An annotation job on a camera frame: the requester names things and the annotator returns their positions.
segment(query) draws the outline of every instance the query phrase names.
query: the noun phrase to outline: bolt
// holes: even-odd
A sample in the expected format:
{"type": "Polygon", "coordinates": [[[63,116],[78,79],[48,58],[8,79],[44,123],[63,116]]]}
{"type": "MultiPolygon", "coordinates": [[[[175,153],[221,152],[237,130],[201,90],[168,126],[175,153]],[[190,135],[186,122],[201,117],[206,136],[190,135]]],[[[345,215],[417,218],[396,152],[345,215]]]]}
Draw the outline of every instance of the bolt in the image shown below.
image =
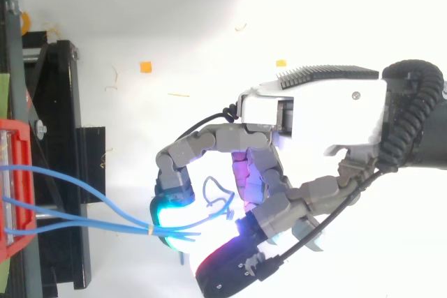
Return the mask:
{"type": "Polygon", "coordinates": [[[75,61],[79,61],[79,49],[74,47],[71,50],[71,57],[75,60],[75,61]]]}
{"type": "Polygon", "coordinates": [[[360,99],[360,92],[354,92],[353,94],[352,94],[352,99],[353,100],[359,100],[360,99]]]}
{"type": "Polygon", "coordinates": [[[42,140],[44,135],[47,133],[47,126],[43,125],[42,120],[36,121],[36,125],[34,126],[34,130],[36,131],[37,138],[42,140]]]}
{"type": "Polygon", "coordinates": [[[14,15],[23,13],[23,0],[7,0],[6,8],[14,15]]]}

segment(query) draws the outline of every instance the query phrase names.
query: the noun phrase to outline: cable connector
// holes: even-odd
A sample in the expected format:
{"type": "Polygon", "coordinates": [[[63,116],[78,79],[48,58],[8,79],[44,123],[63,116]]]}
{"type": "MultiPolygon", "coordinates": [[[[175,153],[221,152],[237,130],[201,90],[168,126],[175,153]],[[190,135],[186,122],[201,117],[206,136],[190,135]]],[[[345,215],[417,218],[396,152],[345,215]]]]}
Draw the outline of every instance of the cable connector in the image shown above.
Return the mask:
{"type": "Polygon", "coordinates": [[[254,274],[256,278],[262,282],[277,272],[279,267],[283,264],[284,262],[281,260],[279,255],[277,255],[274,258],[269,258],[264,262],[257,264],[254,274]]]}

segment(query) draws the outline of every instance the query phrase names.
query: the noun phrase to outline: black metal frame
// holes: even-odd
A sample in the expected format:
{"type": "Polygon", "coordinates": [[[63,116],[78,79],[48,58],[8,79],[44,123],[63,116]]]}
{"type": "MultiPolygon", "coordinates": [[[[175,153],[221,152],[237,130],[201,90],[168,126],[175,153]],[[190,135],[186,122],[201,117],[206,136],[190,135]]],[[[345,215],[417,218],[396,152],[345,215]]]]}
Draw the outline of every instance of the black metal frame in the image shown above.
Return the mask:
{"type": "MultiPolygon", "coordinates": [[[[0,0],[0,72],[10,73],[9,117],[29,122],[34,133],[34,165],[69,174],[104,193],[105,129],[81,128],[75,46],[67,40],[47,44],[46,32],[26,34],[22,44],[19,16],[5,4],[0,0]],[[36,63],[24,65],[22,46],[41,49],[36,63]],[[36,135],[37,120],[47,126],[42,140],[36,135]]],[[[80,216],[87,216],[88,202],[98,201],[65,181],[37,174],[34,189],[37,205],[57,204],[59,210],[80,216]]],[[[57,297],[57,283],[73,282],[75,289],[83,289],[90,281],[88,230],[66,228],[40,234],[11,259],[6,296],[57,297]]]]}

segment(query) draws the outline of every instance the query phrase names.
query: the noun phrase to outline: white background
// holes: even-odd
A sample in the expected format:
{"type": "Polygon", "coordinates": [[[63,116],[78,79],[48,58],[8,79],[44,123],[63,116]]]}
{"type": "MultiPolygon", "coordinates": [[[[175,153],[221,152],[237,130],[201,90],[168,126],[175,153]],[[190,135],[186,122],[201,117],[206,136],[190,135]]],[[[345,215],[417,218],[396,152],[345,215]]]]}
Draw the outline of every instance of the white background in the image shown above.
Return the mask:
{"type": "MultiPolygon", "coordinates": [[[[25,0],[32,29],[55,27],[80,48],[82,124],[106,126],[107,194],[148,218],[155,155],[191,124],[259,82],[275,61],[377,70],[424,59],[447,71],[446,0],[25,0]],[[247,26],[242,31],[235,27],[247,26]],[[142,74],[139,62],[151,61],[142,74]],[[105,87],[115,85],[117,90],[105,87]],[[189,98],[169,93],[190,95],[189,98]]],[[[330,104],[321,97],[322,103],[330,104]]],[[[318,160],[284,155],[297,186],[318,160]]],[[[330,166],[335,173],[337,160],[330,166]]],[[[230,157],[207,154],[194,185],[213,174],[234,186],[230,157]]],[[[376,182],[327,231],[327,251],[294,255],[237,297],[447,297],[447,172],[405,170],[376,182]]],[[[89,216],[115,220],[103,204],[89,216]]],[[[90,233],[93,280],[62,298],[200,297],[188,267],[158,239],[90,233]]]]}

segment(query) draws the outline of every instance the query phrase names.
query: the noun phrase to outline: red plastic part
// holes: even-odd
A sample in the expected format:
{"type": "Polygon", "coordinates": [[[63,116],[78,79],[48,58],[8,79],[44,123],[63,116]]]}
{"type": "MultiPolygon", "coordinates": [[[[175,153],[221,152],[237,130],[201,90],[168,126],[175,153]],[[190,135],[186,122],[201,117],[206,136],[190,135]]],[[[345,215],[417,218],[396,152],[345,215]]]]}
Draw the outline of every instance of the red plastic part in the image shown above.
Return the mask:
{"type": "MultiPolygon", "coordinates": [[[[31,140],[30,128],[17,120],[0,119],[0,130],[11,131],[11,144],[13,153],[13,164],[31,165],[31,140]]],[[[15,199],[21,202],[34,204],[33,176],[30,171],[14,171],[14,194],[15,199]]],[[[36,217],[34,212],[21,207],[15,208],[15,217],[18,230],[33,230],[36,228],[36,217]]],[[[21,251],[35,237],[27,235],[15,237],[14,243],[6,245],[5,218],[3,217],[3,202],[0,201],[0,262],[10,258],[21,251]]]]}

